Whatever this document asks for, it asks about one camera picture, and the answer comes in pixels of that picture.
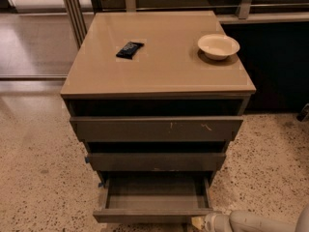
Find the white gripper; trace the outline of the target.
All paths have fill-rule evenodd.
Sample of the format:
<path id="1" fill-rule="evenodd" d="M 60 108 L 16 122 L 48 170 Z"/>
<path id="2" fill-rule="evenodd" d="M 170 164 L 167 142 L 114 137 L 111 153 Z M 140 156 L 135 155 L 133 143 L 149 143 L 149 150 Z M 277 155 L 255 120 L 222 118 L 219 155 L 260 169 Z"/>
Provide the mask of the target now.
<path id="1" fill-rule="evenodd" d="M 219 213 L 209 213 L 205 217 L 192 217 L 191 224 L 206 232 L 233 232 L 229 217 Z"/>

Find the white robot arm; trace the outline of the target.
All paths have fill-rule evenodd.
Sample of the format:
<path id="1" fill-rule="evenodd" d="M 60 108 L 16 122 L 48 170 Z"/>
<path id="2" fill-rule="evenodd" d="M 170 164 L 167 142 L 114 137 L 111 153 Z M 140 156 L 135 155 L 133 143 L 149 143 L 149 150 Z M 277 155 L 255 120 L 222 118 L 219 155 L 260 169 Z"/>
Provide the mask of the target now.
<path id="1" fill-rule="evenodd" d="M 296 224 L 245 211 L 233 211 L 228 216 L 209 213 L 206 216 L 193 217 L 191 223 L 201 232 L 309 232 L 309 205 L 302 210 Z"/>

